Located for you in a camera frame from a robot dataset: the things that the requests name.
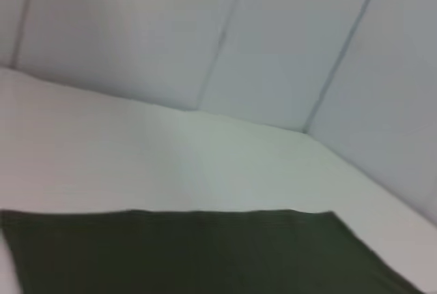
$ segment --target white panel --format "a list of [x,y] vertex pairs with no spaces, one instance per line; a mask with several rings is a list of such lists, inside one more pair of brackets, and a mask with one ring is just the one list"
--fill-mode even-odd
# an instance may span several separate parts
[[437,176],[435,6],[372,0],[310,131],[422,211]]
[[20,68],[195,108],[232,0],[33,0]]
[[24,0],[0,0],[0,65],[9,65]]
[[364,0],[240,0],[201,108],[301,130]]

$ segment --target green cloth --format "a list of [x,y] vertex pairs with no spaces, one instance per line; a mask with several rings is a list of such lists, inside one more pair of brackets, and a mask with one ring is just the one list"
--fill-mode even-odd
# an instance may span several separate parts
[[409,294],[334,213],[3,211],[24,294]]

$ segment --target white surface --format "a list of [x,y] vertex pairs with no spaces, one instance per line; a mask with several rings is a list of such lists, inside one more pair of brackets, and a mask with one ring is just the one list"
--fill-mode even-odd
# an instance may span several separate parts
[[[0,76],[0,208],[333,210],[401,274],[437,289],[437,229],[310,137],[28,76]],[[0,293],[15,294],[0,250]]]
[[301,130],[364,0],[240,0],[201,109]]
[[20,68],[177,108],[197,107],[233,0],[32,0]]
[[0,0],[0,65],[9,65],[24,0]]
[[437,10],[372,0],[310,133],[437,222]]

